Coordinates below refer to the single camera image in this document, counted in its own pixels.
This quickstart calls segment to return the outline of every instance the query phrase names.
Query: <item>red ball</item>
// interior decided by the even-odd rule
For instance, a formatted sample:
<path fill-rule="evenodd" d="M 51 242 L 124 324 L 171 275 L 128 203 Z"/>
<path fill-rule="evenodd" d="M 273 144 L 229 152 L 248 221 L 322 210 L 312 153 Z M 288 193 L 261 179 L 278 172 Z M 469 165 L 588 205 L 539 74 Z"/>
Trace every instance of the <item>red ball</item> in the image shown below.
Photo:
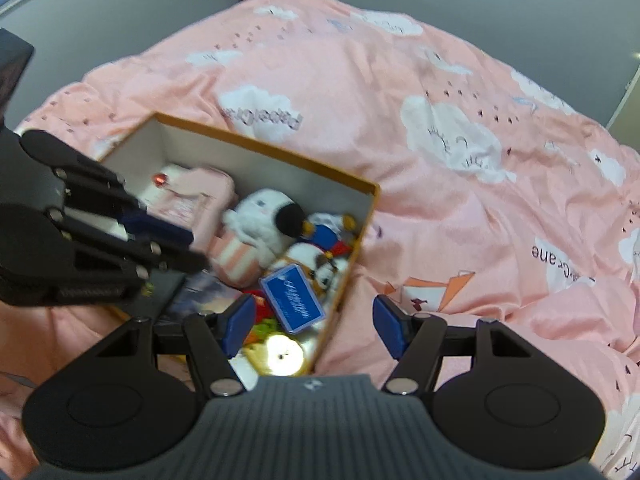
<path fill-rule="evenodd" d="M 156 184 L 156 187 L 164 187 L 167 185 L 168 182 L 169 182 L 169 177 L 166 176 L 164 173 L 156 173 L 154 175 L 154 184 Z"/>

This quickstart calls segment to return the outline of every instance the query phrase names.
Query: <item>blue card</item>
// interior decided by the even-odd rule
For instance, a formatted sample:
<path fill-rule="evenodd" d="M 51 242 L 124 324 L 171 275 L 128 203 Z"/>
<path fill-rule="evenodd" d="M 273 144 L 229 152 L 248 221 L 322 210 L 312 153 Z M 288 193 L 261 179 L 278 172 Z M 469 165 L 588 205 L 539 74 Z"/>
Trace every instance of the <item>blue card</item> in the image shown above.
<path fill-rule="evenodd" d="M 324 319 L 324 310 L 297 264 L 262 278 L 260 286 L 286 332 L 297 334 Z"/>

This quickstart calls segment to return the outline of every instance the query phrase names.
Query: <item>stuffed animal on shelf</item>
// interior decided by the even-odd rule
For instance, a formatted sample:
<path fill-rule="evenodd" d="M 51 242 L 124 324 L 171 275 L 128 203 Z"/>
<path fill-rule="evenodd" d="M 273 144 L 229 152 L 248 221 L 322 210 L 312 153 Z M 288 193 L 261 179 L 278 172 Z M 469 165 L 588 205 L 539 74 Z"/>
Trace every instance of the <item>stuffed animal on shelf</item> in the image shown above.
<path fill-rule="evenodd" d="M 224 231 L 209 256 L 220 280 L 235 288 L 254 283 L 302 234 L 302 208 L 287 195 L 261 189 L 222 215 Z"/>
<path fill-rule="evenodd" d="M 351 215 L 313 213 L 303 225 L 302 240 L 313 244 L 330 256 L 346 256 L 353 250 L 356 221 Z"/>
<path fill-rule="evenodd" d="M 322 301 L 326 292 L 338 278 L 338 267 L 334 259 L 321 248 L 307 242 L 293 244 L 284 256 L 273 262 L 267 274 L 289 264 L 298 264 L 311 284 L 316 298 Z"/>

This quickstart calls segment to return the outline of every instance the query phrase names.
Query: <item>pink bedsheet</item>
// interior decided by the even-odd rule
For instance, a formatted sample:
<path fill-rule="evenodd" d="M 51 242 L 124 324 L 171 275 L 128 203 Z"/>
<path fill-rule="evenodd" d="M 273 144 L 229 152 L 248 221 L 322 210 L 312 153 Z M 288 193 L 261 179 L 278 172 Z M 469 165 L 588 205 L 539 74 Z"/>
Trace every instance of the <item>pink bedsheet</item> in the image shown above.
<path fill-rule="evenodd" d="M 607 410 L 593 463 L 640 462 L 640 157 L 478 48 L 333 0 L 249 0 L 50 97 L 21 125 L 100 156 L 152 110 L 276 142 L 383 195 L 320 374 L 394 366 L 371 320 L 388 292 L 450 324 L 504 320 Z M 0 308 L 4 371 L 44 380 L 110 330 L 105 311 Z M 462 368 L 447 361 L 443 377 Z M 33 466 L 2 382 L 0 467 Z"/>

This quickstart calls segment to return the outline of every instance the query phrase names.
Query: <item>cardboard box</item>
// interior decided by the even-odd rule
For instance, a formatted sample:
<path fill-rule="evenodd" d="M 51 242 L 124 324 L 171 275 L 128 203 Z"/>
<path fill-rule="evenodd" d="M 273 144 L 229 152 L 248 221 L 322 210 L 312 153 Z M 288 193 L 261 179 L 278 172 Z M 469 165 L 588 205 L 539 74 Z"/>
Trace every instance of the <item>cardboard box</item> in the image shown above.
<path fill-rule="evenodd" d="M 184 168 L 209 166 L 233 178 L 240 198 L 271 187 L 298 202 L 306 214 L 353 215 L 360 237 L 351 253 L 348 270 L 333 302 L 325 305 L 326 320 L 303 338 L 308 370 L 313 369 L 338 321 L 340 301 L 360 251 L 362 234 L 380 195 L 377 184 L 266 142 L 163 114 L 155 114 L 134 128 L 101 162 L 123 176 L 127 191 L 143 201 L 154 193 L 153 175 L 168 164 Z M 121 227 L 102 227 L 114 234 L 120 230 L 119 234 L 124 236 Z M 244 365 L 237 364 L 239 372 Z"/>

